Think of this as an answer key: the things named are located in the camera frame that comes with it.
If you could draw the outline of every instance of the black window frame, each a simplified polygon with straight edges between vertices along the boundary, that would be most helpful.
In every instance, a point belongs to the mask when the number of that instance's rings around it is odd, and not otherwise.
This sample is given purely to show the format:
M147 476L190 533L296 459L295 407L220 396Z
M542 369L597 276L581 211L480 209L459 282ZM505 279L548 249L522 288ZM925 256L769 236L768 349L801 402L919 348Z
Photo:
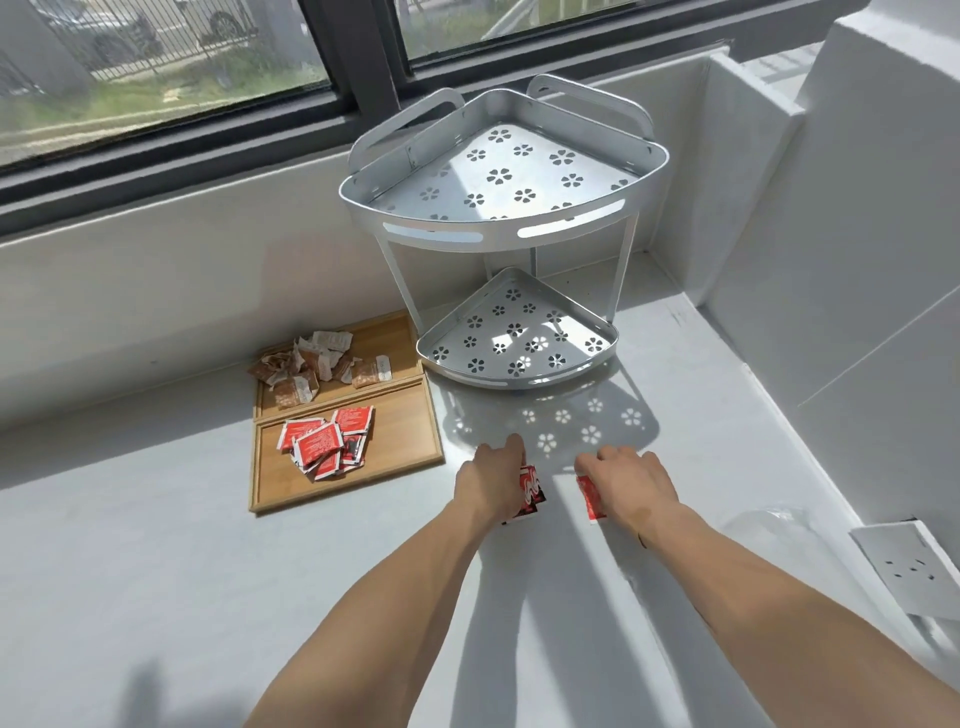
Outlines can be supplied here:
M292 89L0 168L0 243L306 155L437 88L467 97L550 71L586 80L720 43L744 61L826 36L867 0L677 0L615 5L560 23L406 57L391 0L300 0L330 87Z

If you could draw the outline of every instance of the two-tier metal shelf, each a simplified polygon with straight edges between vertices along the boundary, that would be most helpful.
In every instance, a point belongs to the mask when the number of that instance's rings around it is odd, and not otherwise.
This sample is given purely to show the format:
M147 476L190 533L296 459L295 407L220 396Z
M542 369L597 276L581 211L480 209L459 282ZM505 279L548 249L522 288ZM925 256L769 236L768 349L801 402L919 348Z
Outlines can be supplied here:
M627 133L540 100L562 92L632 118ZM442 104L455 110L370 163L378 141ZM353 221L376 236L417 326L417 350L445 376L524 389L610 358L620 289L642 209L658 206L669 160L639 104L555 76L527 93L498 88L465 104L444 88L357 139L340 186ZM604 316L537 278L537 247L626 221ZM530 273L507 268L424 331L391 243L489 254L529 249Z

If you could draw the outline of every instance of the forearm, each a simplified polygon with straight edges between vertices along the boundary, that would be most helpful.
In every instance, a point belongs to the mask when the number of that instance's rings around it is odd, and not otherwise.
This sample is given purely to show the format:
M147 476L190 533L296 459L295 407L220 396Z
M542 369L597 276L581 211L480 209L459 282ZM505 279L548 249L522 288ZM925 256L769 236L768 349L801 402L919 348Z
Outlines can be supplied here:
M248 728L406 725L488 528L451 501L333 607Z
M960 695L866 621L671 504L636 530L779 728L946 726Z

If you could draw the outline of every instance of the person's left hand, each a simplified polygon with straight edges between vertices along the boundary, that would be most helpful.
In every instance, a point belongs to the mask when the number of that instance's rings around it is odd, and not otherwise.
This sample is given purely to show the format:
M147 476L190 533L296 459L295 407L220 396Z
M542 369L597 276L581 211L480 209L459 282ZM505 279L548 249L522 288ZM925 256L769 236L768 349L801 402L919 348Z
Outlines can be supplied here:
M484 443L457 472L454 502L470 508L487 528L511 519L525 502L520 488L525 459L523 438L516 433L507 438L503 448Z

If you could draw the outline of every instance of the white car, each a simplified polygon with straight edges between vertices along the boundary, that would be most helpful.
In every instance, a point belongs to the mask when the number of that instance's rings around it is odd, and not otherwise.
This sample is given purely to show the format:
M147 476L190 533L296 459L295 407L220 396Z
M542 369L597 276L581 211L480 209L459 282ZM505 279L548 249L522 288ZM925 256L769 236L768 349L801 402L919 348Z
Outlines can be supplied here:
M201 45L256 35L244 0L174 0Z

